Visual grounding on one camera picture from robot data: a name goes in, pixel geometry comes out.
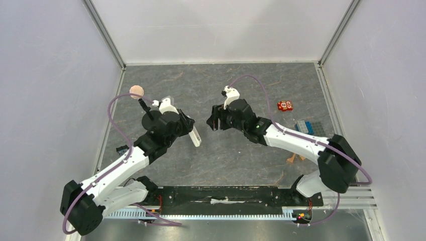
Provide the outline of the white remote control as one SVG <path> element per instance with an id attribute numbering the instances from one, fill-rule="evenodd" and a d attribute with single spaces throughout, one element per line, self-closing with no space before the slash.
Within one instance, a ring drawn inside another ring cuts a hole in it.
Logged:
<path id="1" fill-rule="evenodd" d="M 188 133 L 188 135 L 191 138 L 192 143 L 195 147 L 199 147 L 201 144 L 201 137 L 196 129 L 195 126 L 193 126 L 192 130 Z"/>

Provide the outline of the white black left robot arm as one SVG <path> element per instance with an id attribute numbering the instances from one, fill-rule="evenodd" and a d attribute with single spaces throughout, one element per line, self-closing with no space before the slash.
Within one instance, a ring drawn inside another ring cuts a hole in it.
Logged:
<path id="1" fill-rule="evenodd" d="M 60 204 L 63 232 L 87 235 L 118 209 L 139 202 L 155 203 L 157 190 L 140 181 L 123 188 L 118 185 L 166 154 L 178 137 L 194 130 L 194 124 L 195 120 L 180 110 L 167 111 L 108 167 L 80 183 L 69 181 L 64 186 Z"/>

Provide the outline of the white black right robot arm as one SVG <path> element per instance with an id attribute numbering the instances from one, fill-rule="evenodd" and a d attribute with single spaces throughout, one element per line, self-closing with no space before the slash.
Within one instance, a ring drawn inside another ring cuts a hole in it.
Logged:
<path id="1" fill-rule="evenodd" d="M 256 116 L 244 99 L 234 100 L 227 107 L 214 105 L 206 123 L 214 131 L 236 129 L 253 143 L 284 149 L 316 164 L 318 170 L 303 175 L 290 191 L 290 199 L 297 205 L 326 190 L 346 193 L 361 166 L 344 137 L 334 135 L 328 139 L 286 129 Z"/>

